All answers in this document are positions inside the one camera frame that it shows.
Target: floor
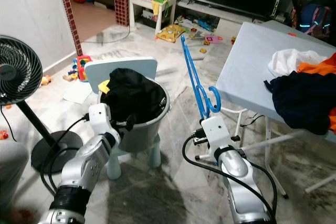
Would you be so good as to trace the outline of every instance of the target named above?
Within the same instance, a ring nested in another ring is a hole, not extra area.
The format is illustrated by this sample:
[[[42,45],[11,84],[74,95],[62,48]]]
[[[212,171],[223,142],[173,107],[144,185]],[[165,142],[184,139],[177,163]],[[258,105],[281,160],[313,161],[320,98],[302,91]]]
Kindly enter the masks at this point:
[[[121,158],[122,175],[110,181],[104,168],[91,195],[86,223],[233,223],[227,189],[222,179],[206,170],[194,167],[184,161],[181,148],[184,140],[199,125],[200,119],[193,90],[187,75],[181,42],[175,44],[154,39],[154,29],[138,24],[138,29],[129,33],[125,28],[112,26],[90,38],[91,43],[83,43],[83,51],[94,60],[108,60],[126,56],[152,56],[158,61],[156,80],[164,86],[171,98],[172,108],[162,120],[159,134],[161,138],[162,165],[150,169],[146,153]],[[112,42],[113,39],[125,39]],[[231,49],[230,38],[224,37],[217,46],[207,47],[201,54],[201,40],[187,40],[191,55],[204,86],[216,82]],[[67,82],[62,79],[69,68],[52,76],[52,83],[40,87],[30,98],[28,104],[51,131],[67,128],[82,117],[88,107],[96,103],[97,95],[91,93],[83,104],[65,101],[63,96],[77,85],[87,83]],[[239,107],[224,103],[231,109]],[[17,106],[5,110],[16,138],[31,151],[40,139],[37,131],[22,115]],[[233,134],[237,117],[220,114]],[[244,115],[254,115],[249,111]],[[1,129],[6,129],[0,118]],[[281,133],[290,131],[285,125],[274,124]],[[73,128],[84,142],[93,132],[89,123],[79,123]],[[248,145],[264,140],[265,122],[263,118],[241,129],[241,144]],[[187,147],[187,155],[193,157],[204,152],[204,146]],[[296,141],[283,142],[272,148],[271,165],[275,174],[287,190],[289,199],[278,195],[278,224],[332,224],[336,219],[336,182],[332,182],[310,194],[304,189],[328,177],[336,171],[336,145],[307,136]],[[259,165],[264,162],[264,150],[251,150],[248,157]],[[255,179],[267,200],[271,200],[268,180],[260,172]],[[35,211],[39,217],[48,209],[51,195],[43,187],[39,174],[28,164],[16,195],[16,205]]]
[[[116,24],[113,10],[88,2],[79,4],[74,0],[71,0],[71,7],[81,42]]]

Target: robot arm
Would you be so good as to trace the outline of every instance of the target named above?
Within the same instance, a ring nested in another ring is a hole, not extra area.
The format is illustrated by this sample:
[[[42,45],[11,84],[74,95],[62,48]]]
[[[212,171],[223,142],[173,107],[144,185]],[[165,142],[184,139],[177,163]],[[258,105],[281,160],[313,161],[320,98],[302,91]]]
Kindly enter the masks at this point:
[[[250,162],[231,146],[232,140],[219,116],[205,119],[201,122],[207,139],[209,154],[206,157],[218,162],[223,173],[229,174],[247,184],[261,194],[253,179],[253,167]],[[261,200],[243,185],[223,177],[224,185],[228,190],[228,199],[235,224],[239,223],[274,223],[271,214]]]
[[[100,170],[120,142],[119,134],[110,125],[109,113],[108,106],[103,103],[89,108],[90,123],[96,136],[63,167],[54,201],[39,224],[84,224],[86,205]]]

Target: gray laundry basket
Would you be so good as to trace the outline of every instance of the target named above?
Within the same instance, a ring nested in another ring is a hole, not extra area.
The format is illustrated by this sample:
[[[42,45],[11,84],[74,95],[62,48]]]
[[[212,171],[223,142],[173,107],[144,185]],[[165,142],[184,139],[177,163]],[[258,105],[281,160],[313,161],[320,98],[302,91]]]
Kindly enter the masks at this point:
[[[161,85],[160,87],[164,90],[167,99],[164,110],[157,118],[154,118],[153,120],[145,123],[135,124],[131,131],[121,128],[120,131],[124,133],[124,136],[118,146],[120,150],[125,152],[142,152],[152,147],[155,137],[158,134],[160,121],[167,114],[170,108],[170,98],[168,92]],[[102,93],[99,91],[98,103],[100,103],[101,95]]]

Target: black fan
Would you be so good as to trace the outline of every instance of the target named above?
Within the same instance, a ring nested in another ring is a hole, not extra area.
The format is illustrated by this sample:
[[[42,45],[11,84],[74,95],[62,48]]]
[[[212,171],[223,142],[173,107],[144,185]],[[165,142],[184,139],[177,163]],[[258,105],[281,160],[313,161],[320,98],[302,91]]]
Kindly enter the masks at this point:
[[[42,162],[52,147],[53,153],[56,154],[63,148],[80,148],[82,146],[81,138],[70,131],[58,144],[54,144],[64,131],[50,134],[25,102],[25,99],[39,87],[42,73],[41,62],[30,47],[15,38],[0,35],[0,105],[16,103],[42,135],[42,140],[35,145],[31,153],[31,165],[38,171],[40,171]],[[61,171],[65,163],[75,154],[74,151],[65,151],[56,159],[51,172]],[[49,162],[45,164],[44,173],[49,171]]]

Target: person's leg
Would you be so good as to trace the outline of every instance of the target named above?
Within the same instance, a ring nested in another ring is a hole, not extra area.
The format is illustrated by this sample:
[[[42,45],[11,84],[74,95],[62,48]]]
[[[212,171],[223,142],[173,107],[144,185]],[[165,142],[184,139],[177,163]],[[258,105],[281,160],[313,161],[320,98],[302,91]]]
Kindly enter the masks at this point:
[[[14,193],[28,161],[28,150],[21,143],[0,141],[0,219],[7,223],[30,223],[34,216],[13,208]]]

